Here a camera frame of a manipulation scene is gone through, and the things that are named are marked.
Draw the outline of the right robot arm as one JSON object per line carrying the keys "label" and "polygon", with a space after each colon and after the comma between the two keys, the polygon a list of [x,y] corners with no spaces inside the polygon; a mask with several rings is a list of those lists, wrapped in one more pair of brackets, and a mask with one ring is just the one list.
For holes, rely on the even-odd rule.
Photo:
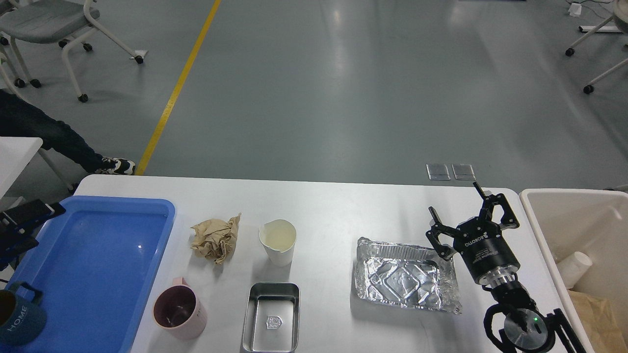
{"label": "right robot arm", "polygon": [[503,353],[547,353],[557,339],[568,353],[583,353],[585,348],[563,311],[557,308],[542,315],[518,279],[520,262],[502,234],[520,226],[507,198],[486,194],[477,182],[473,186],[482,199],[478,215],[449,227],[431,206],[433,224],[426,237],[442,259],[460,254],[473,281],[496,300],[485,311],[485,335]]}

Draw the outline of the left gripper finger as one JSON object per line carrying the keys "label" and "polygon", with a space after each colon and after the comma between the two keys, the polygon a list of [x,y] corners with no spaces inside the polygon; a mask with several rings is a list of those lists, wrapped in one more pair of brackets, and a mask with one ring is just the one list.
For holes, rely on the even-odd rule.
{"label": "left gripper finger", "polygon": [[31,235],[2,240],[0,247],[0,270],[4,270],[11,261],[38,245],[39,242]]}
{"label": "left gripper finger", "polygon": [[29,235],[35,228],[65,214],[66,209],[60,203],[47,204],[34,200],[2,211],[0,227],[2,235]]}

